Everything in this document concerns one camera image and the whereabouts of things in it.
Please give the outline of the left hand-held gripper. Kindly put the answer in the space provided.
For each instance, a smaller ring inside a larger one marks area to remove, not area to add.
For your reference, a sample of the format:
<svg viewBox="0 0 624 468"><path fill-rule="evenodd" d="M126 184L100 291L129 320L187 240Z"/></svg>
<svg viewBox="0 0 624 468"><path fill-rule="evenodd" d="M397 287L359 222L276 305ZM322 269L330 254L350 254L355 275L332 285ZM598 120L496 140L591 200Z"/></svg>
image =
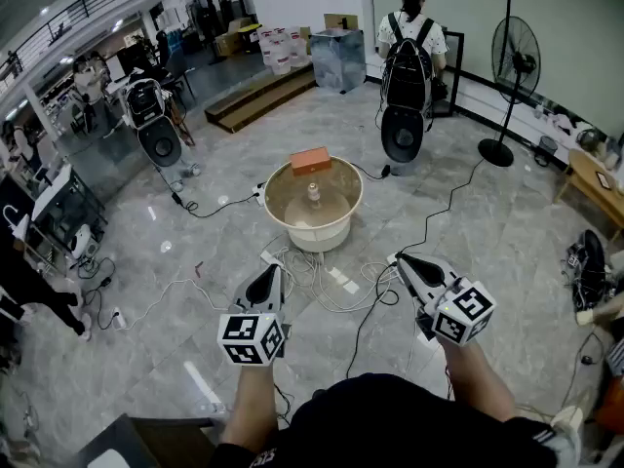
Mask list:
<svg viewBox="0 0 624 468"><path fill-rule="evenodd" d="M291 326L284 322L286 274L276 263L248 277L220 315L217 344L227 362L268 367L284 356Z"/></svg>

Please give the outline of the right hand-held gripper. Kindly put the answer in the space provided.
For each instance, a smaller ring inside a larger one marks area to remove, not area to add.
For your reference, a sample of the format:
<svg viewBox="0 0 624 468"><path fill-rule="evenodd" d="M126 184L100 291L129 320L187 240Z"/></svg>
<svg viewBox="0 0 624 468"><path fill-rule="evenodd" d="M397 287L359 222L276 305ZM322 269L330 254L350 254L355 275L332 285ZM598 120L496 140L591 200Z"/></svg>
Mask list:
<svg viewBox="0 0 624 468"><path fill-rule="evenodd" d="M482 282L457 278L447 261L428 254L397 253L396 263L409 293L424 304L416 323L427 339L463 347L487 326L497 303Z"/></svg>

